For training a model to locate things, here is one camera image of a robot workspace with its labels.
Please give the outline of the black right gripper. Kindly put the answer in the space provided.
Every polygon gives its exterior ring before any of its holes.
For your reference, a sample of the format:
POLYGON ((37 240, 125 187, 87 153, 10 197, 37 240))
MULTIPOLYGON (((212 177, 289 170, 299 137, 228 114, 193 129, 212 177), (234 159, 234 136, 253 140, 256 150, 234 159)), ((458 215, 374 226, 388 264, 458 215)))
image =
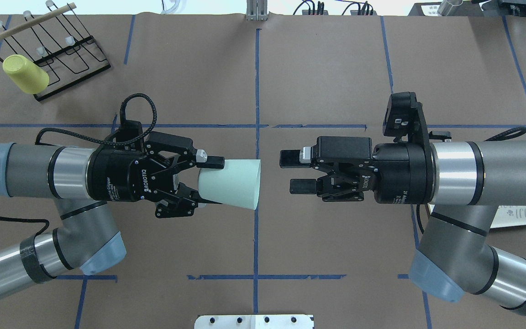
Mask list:
POLYGON ((318 179, 290 179, 294 195, 354 202, 373 192, 381 204, 424 204, 432 199, 432 155, 427 137, 372 144, 368 137, 318 137, 313 148, 280 151, 280 167, 312 167, 318 179))

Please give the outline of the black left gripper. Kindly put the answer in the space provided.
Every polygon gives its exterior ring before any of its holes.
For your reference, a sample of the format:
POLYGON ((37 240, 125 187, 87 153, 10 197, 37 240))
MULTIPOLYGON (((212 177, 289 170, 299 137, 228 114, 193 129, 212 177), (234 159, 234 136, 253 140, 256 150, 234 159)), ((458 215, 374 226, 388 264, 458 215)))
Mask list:
POLYGON ((191 167, 223 169, 225 158, 196 149, 189 138, 150 133, 142 150, 102 148, 89 166, 89 195, 98 201, 155 204, 157 218, 189 217, 201 204, 221 204, 204 199, 196 189, 177 181, 191 167))

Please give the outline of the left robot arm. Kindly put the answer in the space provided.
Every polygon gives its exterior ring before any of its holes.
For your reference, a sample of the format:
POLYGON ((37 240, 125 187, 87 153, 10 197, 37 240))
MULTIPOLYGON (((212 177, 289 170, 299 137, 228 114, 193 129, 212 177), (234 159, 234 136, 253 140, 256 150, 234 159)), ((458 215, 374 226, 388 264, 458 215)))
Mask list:
MULTIPOLYGON (((198 133, 192 138, 198 147, 217 156, 252 158, 252 140, 242 143, 241 131, 233 129, 189 129, 198 133)), ((208 205, 198 209, 191 218, 157 219, 154 206, 147 201, 110 203, 111 214, 122 232, 127 255, 123 261, 100 275, 113 275, 114 280, 92 280, 85 289, 81 328, 155 327, 150 323, 169 324, 169 328, 190 328, 198 313, 208 313, 218 288, 225 283, 191 282, 187 271, 202 265, 190 264, 191 258, 205 259, 204 255, 191 256, 190 249, 205 247, 213 237, 201 240, 198 233, 213 229, 222 234, 229 223, 225 216, 234 208, 208 205)), ((61 225, 52 200, 33 198, 0 198, 0 215, 25 218, 48 218, 53 228, 61 225)), ((0 222, 0 249, 19 244, 42 225, 38 223, 0 222)), ((0 300, 0 327, 58 328, 74 327, 82 280, 52 280, 33 285, 26 290, 0 300)))

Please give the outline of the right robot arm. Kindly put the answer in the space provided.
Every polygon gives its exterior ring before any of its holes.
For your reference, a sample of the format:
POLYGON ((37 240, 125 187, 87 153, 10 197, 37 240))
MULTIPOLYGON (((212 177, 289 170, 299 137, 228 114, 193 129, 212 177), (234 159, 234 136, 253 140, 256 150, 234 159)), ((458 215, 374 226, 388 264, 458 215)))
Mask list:
POLYGON ((311 167, 318 179, 292 179, 292 194, 358 202, 373 191, 382 204, 433 204, 409 279, 448 302, 465 293, 526 316, 526 258, 486 243, 499 206, 526 206, 526 140, 382 143, 319 137, 282 150, 280 167, 311 167))

